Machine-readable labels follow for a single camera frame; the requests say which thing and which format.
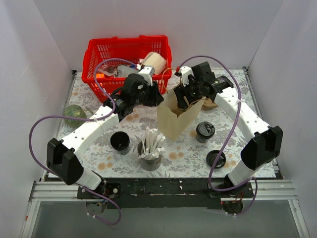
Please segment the kraft paper bag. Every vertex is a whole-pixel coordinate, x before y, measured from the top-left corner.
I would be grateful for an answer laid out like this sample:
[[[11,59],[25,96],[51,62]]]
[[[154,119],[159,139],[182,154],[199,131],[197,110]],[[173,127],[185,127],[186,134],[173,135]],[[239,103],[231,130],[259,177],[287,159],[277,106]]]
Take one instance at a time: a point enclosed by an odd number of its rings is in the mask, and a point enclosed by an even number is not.
[[[187,109],[178,107],[175,87],[163,95],[163,102],[157,106],[159,131],[171,140],[176,140],[181,133],[198,117],[205,97],[196,99],[192,104],[185,101]]]

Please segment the red plastic shopping basket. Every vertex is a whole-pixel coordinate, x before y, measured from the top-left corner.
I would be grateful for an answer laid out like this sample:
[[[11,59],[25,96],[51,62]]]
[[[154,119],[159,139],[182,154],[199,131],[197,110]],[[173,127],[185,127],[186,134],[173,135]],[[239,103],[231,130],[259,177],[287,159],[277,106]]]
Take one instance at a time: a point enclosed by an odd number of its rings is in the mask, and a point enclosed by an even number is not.
[[[100,91],[94,80],[96,67],[107,59],[111,59],[111,61],[104,62],[104,65],[133,66],[150,52],[156,52],[166,60],[162,74],[153,76],[153,81],[158,83],[158,89],[163,95],[172,76],[172,52],[166,35],[91,39],[83,58],[82,81],[90,86],[100,102],[104,102],[107,97]]]

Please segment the stack of black paper cups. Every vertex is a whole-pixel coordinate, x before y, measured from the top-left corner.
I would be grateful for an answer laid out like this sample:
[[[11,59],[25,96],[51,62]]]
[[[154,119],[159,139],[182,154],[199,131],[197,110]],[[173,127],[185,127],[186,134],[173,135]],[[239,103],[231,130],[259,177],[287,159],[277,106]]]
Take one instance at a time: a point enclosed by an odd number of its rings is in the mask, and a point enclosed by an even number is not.
[[[126,132],[118,131],[111,136],[110,144],[118,154],[126,155],[129,152],[130,138]]]

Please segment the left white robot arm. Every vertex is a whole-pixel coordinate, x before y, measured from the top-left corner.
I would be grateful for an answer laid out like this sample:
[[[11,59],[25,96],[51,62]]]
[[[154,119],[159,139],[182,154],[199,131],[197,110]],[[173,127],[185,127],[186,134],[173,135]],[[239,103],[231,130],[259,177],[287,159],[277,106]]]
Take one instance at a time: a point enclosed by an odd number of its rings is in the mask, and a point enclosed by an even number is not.
[[[140,74],[130,74],[88,122],[61,140],[53,138],[48,142],[48,168],[67,185],[84,186],[94,198],[101,198],[106,191],[102,177],[84,168],[80,158],[96,139],[131,114],[136,106],[156,107],[161,102],[163,97],[157,82],[149,83]]]

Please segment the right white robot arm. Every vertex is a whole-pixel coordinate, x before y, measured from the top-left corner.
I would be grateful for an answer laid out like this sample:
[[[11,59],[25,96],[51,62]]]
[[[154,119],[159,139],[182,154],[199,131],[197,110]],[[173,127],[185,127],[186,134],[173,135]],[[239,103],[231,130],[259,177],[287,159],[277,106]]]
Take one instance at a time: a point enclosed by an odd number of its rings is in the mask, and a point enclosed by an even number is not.
[[[235,197],[254,173],[280,154],[283,131],[263,121],[241,98],[241,90],[233,75],[215,77],[208,62],[193,67],[178,67],[175,73],[182,83],[174,88],[179,109],[203,97],[211,99],[233,120],[247,144],[240,153],[241,161],[225,176],[215,191]]]

